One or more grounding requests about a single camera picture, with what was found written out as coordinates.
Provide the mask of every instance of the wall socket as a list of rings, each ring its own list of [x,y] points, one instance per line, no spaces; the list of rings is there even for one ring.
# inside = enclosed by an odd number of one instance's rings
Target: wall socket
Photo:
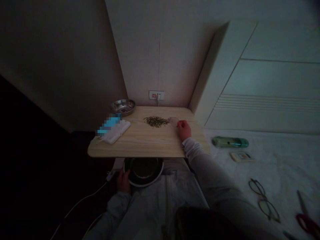
[[[157,95],[158,95],[158,99],[159,100],[164,100],[164,91],[152,91],[149,90],[149,99],[157,99]]]

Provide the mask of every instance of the wooden table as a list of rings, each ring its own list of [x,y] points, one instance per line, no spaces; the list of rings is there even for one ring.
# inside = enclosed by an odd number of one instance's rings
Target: wooden table
[[[185,157],[181,148],[178,131],[170,124],[161,128],[151,127],[144,122],[145,117],[159,116],[165,119],[177,117],[188,121],[192,137],[203,146],[210,154],[210,147],[203,135],[202,129],[197,124],[193,113],[187,108],[173,107],[139,107],[134,113],[124,117],[131,122],[131,126],[112,145],[99,141],[97,136],[88,147],[91,157]]]

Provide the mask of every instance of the person's arm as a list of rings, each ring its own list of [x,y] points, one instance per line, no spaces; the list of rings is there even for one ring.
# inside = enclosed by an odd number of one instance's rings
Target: person's arm
[[[197,174],[209,207],[228,218],[250,239],[284,239],[280,230],[249,203],[227,173],[191,137],[188,123],[182,120],[178,128],[189,164]]]
[[[130,170],[125,174],[122,170],[120,171],[117,179],[118,192],[109,200],[107,211],[102,214],[97,224],[86,234],[85,240],[110,239],[119,226],[131,201],[129,173]]]

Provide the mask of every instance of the white bedsheet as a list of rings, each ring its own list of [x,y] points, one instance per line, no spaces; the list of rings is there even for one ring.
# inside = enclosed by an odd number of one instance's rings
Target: white bedsheet
[[[280,214],[281,224],[273,221],[274,225],[298,239],[313,239],[295,219],[297,213],[302,213],[296,192],[300,190],[310,217],[320,225],[320,136],[240,130],[203,131],[211,147],[211,156],[235,180],[249,201],[259,209],[259,195],[248,185],[253,178],[261,183],[268,200]],[[214,136],[245,138],[249,147],[216,148],[211,143]],[[234,162],[229,152],[237,150],[251,153],[256,161]]]

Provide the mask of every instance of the glasses frame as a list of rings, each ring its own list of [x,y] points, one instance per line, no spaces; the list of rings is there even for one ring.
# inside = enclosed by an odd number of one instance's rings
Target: glasses frame
[[[278,211],[277,211],[276,208],[272,205],[272,203],[269,202],[269,200],[267,199],[266,191],[264,190],[263,186],[259,183],[259,181],[258,181],[258,180],[254,180],[254,179],[251,178],[250,181],[248,182],[248,184],[249,184],[249,187],[251,188],[252,191],[254,191],[256,194],[260,195],[260,196],[263,198],[263,199],[259,199],[258,205],[259,205],[260,210],[268,217],[268,220],[270,221],[271,219],[273,219],[273,220],[275,220],[276,222],[281,223],[281,221],[280,221],[280,215],[279,215]],[[257,189],[259,190],[259,192],[255,191],[255,190],[252,188],[251,184],[255,184],[256,187],[257,187]],[[261,207],[261,205],[260,205],[262,202],[266,202],[266,205],[267,205],[267,207],[268,207],[268,209],[269,209],[269,214],[265,213],[265,212],[262,210],[262,207]],[[271,207],[274,209],[274,211],[276,212],[277,216],[274,216],[274,215],[272,214],[272,211],[271,211],[271,209],[270,209],[269,204],[270,204]]]

